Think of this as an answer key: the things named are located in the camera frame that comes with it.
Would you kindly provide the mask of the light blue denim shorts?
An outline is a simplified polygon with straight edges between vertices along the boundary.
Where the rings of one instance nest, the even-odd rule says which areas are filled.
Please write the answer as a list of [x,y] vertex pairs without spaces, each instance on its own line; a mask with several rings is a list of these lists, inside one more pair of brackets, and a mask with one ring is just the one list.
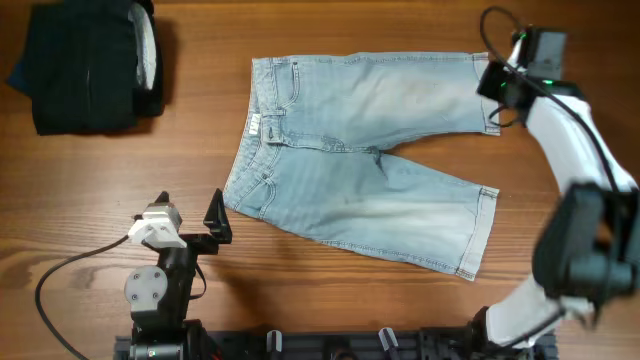
[[392,154],[496,136],[484,53],[256,58],[228,208],[321,244],[473,280],[499,192]]

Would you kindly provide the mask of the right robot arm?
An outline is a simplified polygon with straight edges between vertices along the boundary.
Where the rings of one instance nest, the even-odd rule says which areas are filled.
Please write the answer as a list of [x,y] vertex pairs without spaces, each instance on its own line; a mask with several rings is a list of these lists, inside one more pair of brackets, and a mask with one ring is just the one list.
[[532,273],[468,325],[472,354],[532,348],[564,320],[594,325],[601,308],[639,289],[639,186],[599,134],[578,87],[562,78],[566,35],[527,26],[494,56],[478,92],[513,109],[542,148],[561,193]]

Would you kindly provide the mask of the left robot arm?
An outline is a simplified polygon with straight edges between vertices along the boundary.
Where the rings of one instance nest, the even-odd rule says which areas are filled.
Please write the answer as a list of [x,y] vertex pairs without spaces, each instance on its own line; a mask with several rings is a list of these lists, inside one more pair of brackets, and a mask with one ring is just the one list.
[[124,294],[130,304],[132,335],[126,359],[222,359],[223,352],[207,334],[202,322],[186,318],[193,280],[203,272],[201,255],[216,255],[232,242],[223,193],[216,190],[205,214],[205,233],[181,234],[182,218],[162,192],[135,217],[128,231],[133,244],[155,251],[155,265],[136,268],[128,276]]

